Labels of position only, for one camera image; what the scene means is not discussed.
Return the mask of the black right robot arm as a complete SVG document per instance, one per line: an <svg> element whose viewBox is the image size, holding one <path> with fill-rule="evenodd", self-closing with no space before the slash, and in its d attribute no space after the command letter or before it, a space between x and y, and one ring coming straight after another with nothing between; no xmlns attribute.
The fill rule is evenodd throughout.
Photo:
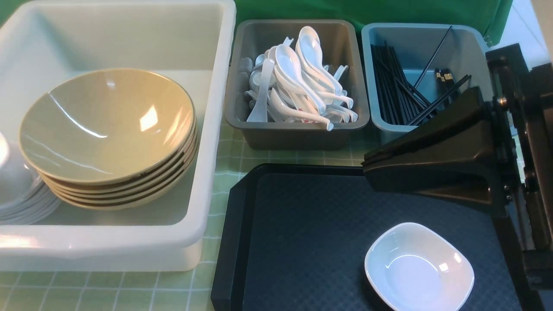
<svg viewBox="0 0 553 311"><path fill-rule="evenodd" d="M524 311L551 309L552 63L527 67L518 44L486 53L494 97L470 87L436 117L365 154L373 189L457 203L500 233Z"/></svg>

